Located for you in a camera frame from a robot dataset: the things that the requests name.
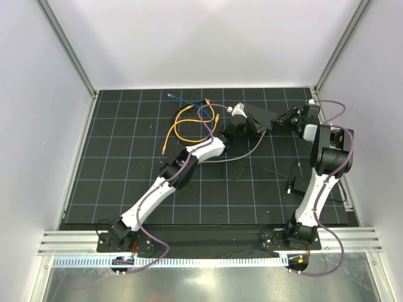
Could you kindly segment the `black network switch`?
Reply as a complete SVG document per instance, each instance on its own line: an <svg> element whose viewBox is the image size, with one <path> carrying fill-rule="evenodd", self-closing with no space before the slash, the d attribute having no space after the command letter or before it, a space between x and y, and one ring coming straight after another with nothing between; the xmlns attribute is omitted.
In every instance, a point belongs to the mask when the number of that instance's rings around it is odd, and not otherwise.
<svg viewBox="0 0 403 302"><path fill-rule="evenodd" d="M244 112L246 115L251 114L256 121L260 122L264 126L264 131L271 131L273 129L271 120L278 116L278 113L250 104L245 104Z"/></svg>

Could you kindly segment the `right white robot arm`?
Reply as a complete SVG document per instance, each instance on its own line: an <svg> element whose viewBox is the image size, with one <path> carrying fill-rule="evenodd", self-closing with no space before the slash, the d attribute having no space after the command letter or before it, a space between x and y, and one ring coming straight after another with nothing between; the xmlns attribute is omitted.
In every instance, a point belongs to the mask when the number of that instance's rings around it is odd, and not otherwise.
<svg viewBox="0 0 403 302"><path fill-rule="evenodd" d="M301 249L315 242L319 217L332 188L353 163L354 131L319 121L318 101L307 101L302 109L293 108L272 120L274 128L296 133L312 143L309 163L312 169L309 185L300 206L282 232L282 240L290 249Z"/></svg>

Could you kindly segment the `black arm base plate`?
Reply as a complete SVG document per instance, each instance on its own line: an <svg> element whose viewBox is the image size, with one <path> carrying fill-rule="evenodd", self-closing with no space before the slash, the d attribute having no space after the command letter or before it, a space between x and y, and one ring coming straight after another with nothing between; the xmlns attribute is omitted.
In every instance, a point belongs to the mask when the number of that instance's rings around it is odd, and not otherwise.
<svg viewBox="0 0 403 302"><path fill-rule="evenodd" d="M280 252L304 253L322 248L316 233L311 242L286 231L285 225L155 225L146 224L150 233L129 231L98 236L97 252L131 252L139 257L157 258L169 245L166 259L255 259L277 256Z"/></svg>

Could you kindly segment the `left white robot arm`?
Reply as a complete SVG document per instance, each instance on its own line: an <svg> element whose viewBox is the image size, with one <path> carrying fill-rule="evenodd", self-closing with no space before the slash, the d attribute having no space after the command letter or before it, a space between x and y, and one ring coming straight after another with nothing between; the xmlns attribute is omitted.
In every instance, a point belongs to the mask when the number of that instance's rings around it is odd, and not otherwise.
<svg viewBox="0 0 403 302"><path fill-rule="evenodd" d="M175 149L162 165L150 189L129 210L109 224L108 234L112 246L120 252L130 250L135 242L135 232L162 201L189 183L198 164L223 154L239 139L253 135L264 136L270 129L270 117L266 114L233 114L218 135L210 134L204 142Z"/></svg>

